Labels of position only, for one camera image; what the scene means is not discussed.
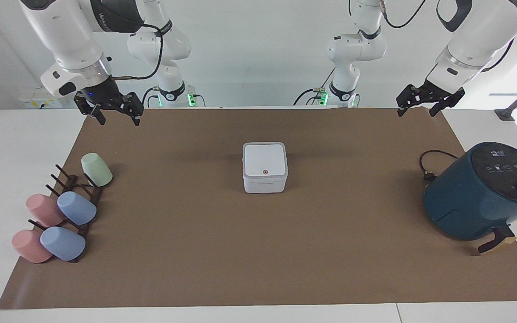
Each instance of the brown mat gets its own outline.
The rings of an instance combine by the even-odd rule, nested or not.
[[[148,110],[87,119],[65,169],[115,174],[78,264],[20,259],[0,309],[517,301],[517,244],[472,256],[422,207],[417,159],[461,154],[440,115],[394,110]],[[249,195],[242,145],[282,141],[282,194]],[[445,156],[429,156],[441,172]]]

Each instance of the light green cup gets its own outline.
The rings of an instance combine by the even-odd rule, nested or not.
[[[96,153],[88,153],[83,156],[81,166],[83,172],[85,172],[97,186],[105,186],[113,179],[113,173],[109,170],[109,167],[101,156]]]

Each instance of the wall socket panel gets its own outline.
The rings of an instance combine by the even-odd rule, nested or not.
[[[25,109],[63,109],[66,108],[61,104],[58,98],[50,93],[30,93],[26,92],[20,96],[19,101]]]

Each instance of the cup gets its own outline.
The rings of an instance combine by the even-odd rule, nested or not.
[[[113,179],[113,173],[111,173],[105,161],[96,153],[88,153],[83,156],[81,166],[83,172],[85,172],[97,186],[105,186]]]
[[[45,227],[54,227],[63,222],[65,215],[57,206],[57,202],[49,196],[34,194],[25,201],[25,207]]]
[[[39,241],[45,249],[66,262],[79,257],[85,250],[85,238],[64,227],[50,227],[41,233]]]
[[[43,247],[41,241],[39,241],[40,238],[41,233],[39,231],[22,230],[13,236],[11,244],[20,256],[29,262],[39,264],[53,256],[49,250]]]
[[[88,199],[75,192],[65,192],[57,199],[59,209],[76,225],[92,221],[97,214],[97,207]]]

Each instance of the robotic arm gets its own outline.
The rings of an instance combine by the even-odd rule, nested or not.
[[[431,116],[455,106],[465,95],[464,83],[478,76],[496,52],[517,35],[517,0],[455,1],[457,12],[448,21],[437,8],[439,20],[453,37],[424,84],[409,84],[396,98],[399,116],[426,102],[435,103]]]
[[[83,114],[105,123],[101,110],[117,110],[139,125],[144,107],[133,92],[124,96],[111,76],[110,58],[93,31],[133,33],[144,24],[142,0],[20,0],[27,20],[56,63],[42,76],[54,96],[77,92]]]
[[[144,0],[144,2],[147,24],[164,26],[171,22],[160,0]],[[154,77],[158,82],[156,89],[163,106],[167,108],[194,106],[195,89],[185,83],[179,67],[173,62],[185,59],[191,54],[191,42],[184,33],[173,27],[165,34],[164,39],[161,39],[156,37],[152,30],[143,27],[132,34],[127,41],[129,53],[153,67],[158,63],[160,46],[163,46],[162,62]]]
[[[338,35],[328,44],[327,54],[334,63],[334,79],[326,88],[328,104],[351,106],[359,82],[356,61],[373,61],[386,53],[386,40],[380,33],[379,0],[353,0],[352,21],[359,29],[356,34]]]

